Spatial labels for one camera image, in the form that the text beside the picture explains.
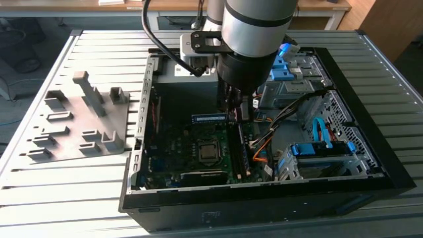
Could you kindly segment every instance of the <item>black cable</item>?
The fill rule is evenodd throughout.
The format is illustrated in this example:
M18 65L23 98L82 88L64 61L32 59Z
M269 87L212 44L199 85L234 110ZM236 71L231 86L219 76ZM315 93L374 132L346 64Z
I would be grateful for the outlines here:
M167 56L170 56L170 58L172 60L176 61L176 63L183 66L186 68L187 71L190 71L190 73L192 73L192 75L195 75L196 77L200 77L204 73L204 70L202 69L194 69L172 52L171 50L167 48L167 46L159 41L159 39L155 37L154 33L151 32L150 29L150 25L147 23L147 12L148 12L148 5L150 5L151 0L146 0L144 2L144 7L143 7L143 14L142 14L142 24L143 24L143 28L144 28L144 32L148 35L151 41L156 44L156 46L159 47L159 49L166 53Z
M270 136L274 135L275 130L279 128L279 125L283 122L283 120L287 119L291 115L294 115L297 113L299 105L305 101L307 101L313 97L323 96L327 92L329 92L329 90L323 89L323 90L318 90L313 93L307 93L301 98L298 98L289 106L286 106L282 109L282 111L279 112L278 116L274 118L274 121L271 122L269 130L267 130L267 133L251 143L251 146L255 146L262 141L267 140L270 138Z

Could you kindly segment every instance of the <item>orange wire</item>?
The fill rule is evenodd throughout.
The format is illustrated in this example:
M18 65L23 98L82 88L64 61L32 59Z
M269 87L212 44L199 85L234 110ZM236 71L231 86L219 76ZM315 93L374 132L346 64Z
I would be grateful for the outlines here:
M263 143L262 147L259 148L257 154L255 154L254 157L253 157L253 160L257 160L257 157L258 157L261 151L263 150L263 148L266 147L266 145L267 145L269 142L271 141L273 137L274 137L274 136L271 136L271 137L267 139L267 141Z
M267 159L265 159L265 158L255 158L254 161L267 162Z

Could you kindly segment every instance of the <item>expansion slot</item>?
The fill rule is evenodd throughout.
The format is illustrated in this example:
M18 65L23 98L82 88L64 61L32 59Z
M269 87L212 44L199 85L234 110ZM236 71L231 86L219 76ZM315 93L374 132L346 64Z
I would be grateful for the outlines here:
M246 167L243 164L243 143L240 143L239 128L234 125L227 126L228 145L232 161L234 178L242 179L247 176Z

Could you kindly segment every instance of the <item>blue connector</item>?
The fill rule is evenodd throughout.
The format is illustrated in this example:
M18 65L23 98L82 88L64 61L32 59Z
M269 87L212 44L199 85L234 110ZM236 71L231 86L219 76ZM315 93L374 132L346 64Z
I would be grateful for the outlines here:
M331 143L330 131L327 130L326 125L325 125L325 120L321 117L315 117L315 119L313 120L313 138L314 138L314 141L321 140L318 127L321 127L322 140L326 142L327 148L333 148L334 145Z
M297 146L298 146L301 155L314 155L314 154L317 154L311 143L298 144Z
M355 148L355 144L354 144L353 141L349 141L349 142L347 142L347 146L349 146L351 152L355 153L355 152L357 152L357 148Z

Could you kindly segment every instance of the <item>label sticker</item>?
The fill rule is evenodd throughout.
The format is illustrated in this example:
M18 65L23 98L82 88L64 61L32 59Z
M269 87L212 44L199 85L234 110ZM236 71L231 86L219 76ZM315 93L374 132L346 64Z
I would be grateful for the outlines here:
M270 167L269 165L265 166L265 171L266 171L266 173L267 173L270 176L273 176L274 170L271 169L271 167Z
M253 107L259 108L259 100L258 99L253 100Z

